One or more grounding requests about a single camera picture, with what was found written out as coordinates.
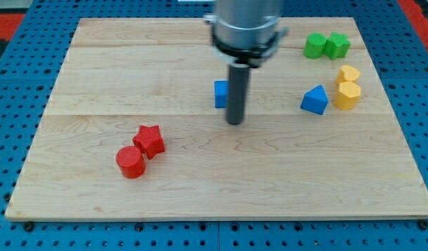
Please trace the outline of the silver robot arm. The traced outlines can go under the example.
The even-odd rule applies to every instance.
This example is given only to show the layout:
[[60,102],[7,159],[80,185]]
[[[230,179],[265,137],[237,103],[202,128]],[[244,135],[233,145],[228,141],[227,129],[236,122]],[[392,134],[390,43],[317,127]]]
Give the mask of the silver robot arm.
[[211,14],[211,45],[226,64],[258,68],[276,53],[288,29],[278,29],[283,0],[217,0]]

